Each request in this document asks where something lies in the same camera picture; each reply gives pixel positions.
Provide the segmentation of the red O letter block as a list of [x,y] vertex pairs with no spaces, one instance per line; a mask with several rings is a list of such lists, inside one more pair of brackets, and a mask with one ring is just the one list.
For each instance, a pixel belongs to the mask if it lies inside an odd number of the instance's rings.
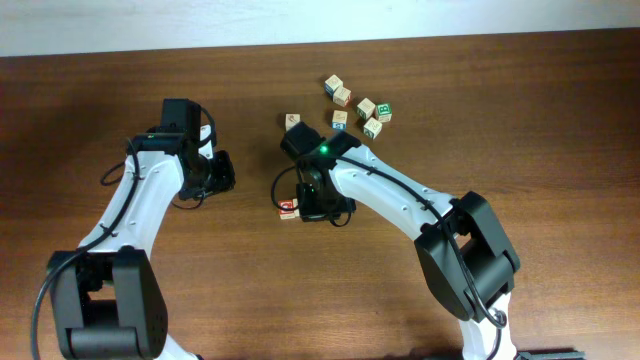
[[298,199],[281,200],[278,202],[279,217],[281,220],[295,219],[300,216],[298,207]]

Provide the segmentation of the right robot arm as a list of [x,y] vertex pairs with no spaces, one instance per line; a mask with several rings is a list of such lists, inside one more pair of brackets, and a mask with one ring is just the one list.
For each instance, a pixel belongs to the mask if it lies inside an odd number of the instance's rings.
[[303,221],[341,227],[358,204],[369,207],[413,242],[427,287],[459,322],[462,358],[517,358],[508,312],[520,259],[485,198],[421,185],[344,131],[325,138],[300,122],[280,147],[294,163]]

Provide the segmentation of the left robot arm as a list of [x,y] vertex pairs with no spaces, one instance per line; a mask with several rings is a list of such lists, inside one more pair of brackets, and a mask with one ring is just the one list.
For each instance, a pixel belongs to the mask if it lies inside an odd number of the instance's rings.
[[56,251],[37,298],[50,298],[66,359],[191,359],[168,333],[168,311],[150,258],[174,199],[201,205],[235,185],[228,153],[215,148],[210,113],[166,99],[159,125],[136,135],[102,217],[77,249]]

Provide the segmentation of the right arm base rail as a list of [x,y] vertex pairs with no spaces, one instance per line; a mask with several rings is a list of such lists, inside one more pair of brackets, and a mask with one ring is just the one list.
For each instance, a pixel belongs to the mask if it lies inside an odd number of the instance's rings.
[[586,360],[586,354],[575,350],[519,351],[515,360]]

